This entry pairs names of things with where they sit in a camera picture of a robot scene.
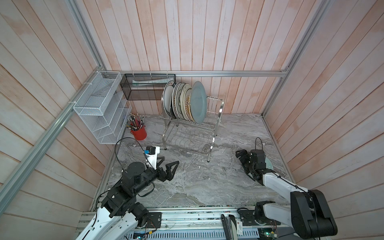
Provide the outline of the light green floral plate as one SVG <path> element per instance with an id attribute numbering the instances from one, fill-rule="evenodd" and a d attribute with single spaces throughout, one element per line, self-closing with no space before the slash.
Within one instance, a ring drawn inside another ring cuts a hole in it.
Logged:
<path id="1" fill-rule="evenodd" d="M 266 163 L 266 168 L 267 169 L 270 169 L 270 170 L 274 169 L 272 162 L 267 157 L 265 159 L 265 163 Z"/>

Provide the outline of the steel two-tier dish rack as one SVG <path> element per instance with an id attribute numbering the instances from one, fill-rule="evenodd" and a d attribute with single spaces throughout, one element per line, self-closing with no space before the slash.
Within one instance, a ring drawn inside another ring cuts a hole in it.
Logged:
<path id="1" fill-rule="evenodd" d="M 165 123 L 165 130 L 162 134 L 162 147 L 165 150 L 176 148 L 205 156 L 207 162 L 211 161 L 225 102 L 222 99 L 208 96 L 207 104 L 207 114 L 201 124 L 172 119 L 166 113 L 161 115 L 161 119 Z"/>

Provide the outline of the large orange sunburst plate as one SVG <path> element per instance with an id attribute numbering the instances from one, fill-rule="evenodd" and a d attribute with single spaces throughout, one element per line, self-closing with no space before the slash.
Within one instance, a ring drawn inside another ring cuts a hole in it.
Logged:
<path id="1" fill-rule="evenodd" d="M 180 119 L 180 116 L 179 116 L 179 113 L 177 110 L 177 92 L 178 92 L 178 88 L 180 87 L 180 85 L 181 85 L 181 82 L 176 83 L 174 90 L 173 90 L 173 95 L 172 95 L 172 108 L 173 108 L 173 112 L 174 112 L 176 119 Z"/>

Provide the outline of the small orange sunburst plate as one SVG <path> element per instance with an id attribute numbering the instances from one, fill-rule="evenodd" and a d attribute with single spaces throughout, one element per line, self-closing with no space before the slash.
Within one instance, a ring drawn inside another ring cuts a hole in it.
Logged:
<path id="1" fill-rule="evenodd" d="M 191 91 L 192 91 L 191 88 L 186 91 L 185 100 L 184 100 L 185 112 L 186 112 L 186 115 L 187 115 L 187 118 L 189 119 L 189 121 L 193 121 L 193 117 L 192 117 L 191 110 L 190 110 Z"/>

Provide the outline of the grey-green round plate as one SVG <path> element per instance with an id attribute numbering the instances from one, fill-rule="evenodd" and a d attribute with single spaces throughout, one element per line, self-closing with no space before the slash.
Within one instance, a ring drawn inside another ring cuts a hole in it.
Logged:
<path id="1" fill-rule="evenodd" d="M 195 82 L 190 97 L 190 109 L 194 121 L 201 124 L 207 114 L 207 95 L 204 85 Z"/>

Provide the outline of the green rim white plate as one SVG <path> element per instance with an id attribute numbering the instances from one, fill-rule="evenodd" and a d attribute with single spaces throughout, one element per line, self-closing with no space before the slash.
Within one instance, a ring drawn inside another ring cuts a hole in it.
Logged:
<path id="1" fill-rule="evenodd" d="M 163 91 L 163 96 L 162 96 L 162 101 L 163 101 L 163 107 L 166 112 L 166 114 L 169 117 L 172 117 L 171 115 L 171 100 L 172 100 L 172 95 L 173 91 L 175 88 L 176 82 L 174 80 L 169 81 L 164 88 Z"/>

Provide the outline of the cream floral plate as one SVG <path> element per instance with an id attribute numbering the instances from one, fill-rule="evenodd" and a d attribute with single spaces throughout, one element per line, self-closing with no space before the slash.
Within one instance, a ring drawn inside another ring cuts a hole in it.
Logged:
<path id="1" fill-rule="evenodd" d="M 188 83 L 185 83 L 183 85 L 183 88 L 182 88 L 182 91 L 181 91 L 181 96 L 180 96 L 180 105 L 181 105 L 181 111 L 182 111 L 182 115 L 183 115 L 183 118 L 186 120 L 186 121 L 189 121 L 190 119 L 188 118 L 187 116 L 187 113 L 186 113 L 186 108 L 185 108 L 185 99 L 186 99 L 186 93 L 189 89 L 191 89 L 192 86 Z"/>

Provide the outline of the white plate green characters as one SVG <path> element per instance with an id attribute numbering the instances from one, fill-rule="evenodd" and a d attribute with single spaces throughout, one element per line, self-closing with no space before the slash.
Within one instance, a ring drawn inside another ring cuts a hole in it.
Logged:
<path id="1" fill-rule="evenodd" d="M 181 82 L 181 85 L 178 88 L 178 92 L 177 92 L 177 110 L 178 110 L 178 113 L 179 113 L 179 116 L 180 116 L 181 120 L 184 120 L 183 115 L 182 115 L 182 111 L 181 111 L 181 105 L 180 105 L 180 96 L 181 96 L 181 91 L 182 91 L 182 88 L 183 88 L 184 84 L 185 83 Z"/>

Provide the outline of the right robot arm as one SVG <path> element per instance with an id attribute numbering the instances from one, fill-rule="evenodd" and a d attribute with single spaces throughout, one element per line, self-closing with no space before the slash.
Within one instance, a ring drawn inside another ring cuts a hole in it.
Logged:
<path id="1" fill-rule="evenodd" d="M 275 191 L 290 204 L 284 207 L 273 201 L 258 202 L 254 211 L 257 224 L 288 225 L 304 240 L 335 236 L 338 233 L 336 221 L 321 191 L 300 187 L 268 168 L 262 149 L 250 152 L 238 150 L 236 158 L 251 180 Z"/>

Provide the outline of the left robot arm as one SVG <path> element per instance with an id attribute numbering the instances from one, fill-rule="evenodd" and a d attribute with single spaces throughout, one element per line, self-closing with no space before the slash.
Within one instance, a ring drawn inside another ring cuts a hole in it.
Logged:
<path id="1" fill-rule="evenodd" d="M 142 162 L 131 163 L 122 178 L 107 192 L 101 206 L 78 240 L 122 240 L 136 227 L 148 222 L 149 211 L 137 201 L 137 196 L 155 180 L 171 181 L 180 162 L 166 164 L 166 169 L 145 167 Z"/>

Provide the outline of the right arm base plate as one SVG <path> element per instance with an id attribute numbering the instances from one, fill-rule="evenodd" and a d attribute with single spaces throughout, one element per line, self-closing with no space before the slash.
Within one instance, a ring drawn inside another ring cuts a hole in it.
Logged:
<path id="1" fill-rule="evenodd" d="M 279 221 L 268 219 L 263 211 L 240 208 L 237 209 L 237 213 L 244 226 L 281 225 Z"/>

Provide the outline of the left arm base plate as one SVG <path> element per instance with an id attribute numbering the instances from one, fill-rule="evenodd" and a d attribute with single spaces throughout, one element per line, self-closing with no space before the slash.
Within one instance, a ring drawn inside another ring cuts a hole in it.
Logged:
<path id="1" fill-rule="evenodd" d="M 159 229 L 162 224 L 162 213 L 149 212 L 145 220 L 146 220 L 146 228 Z"/>

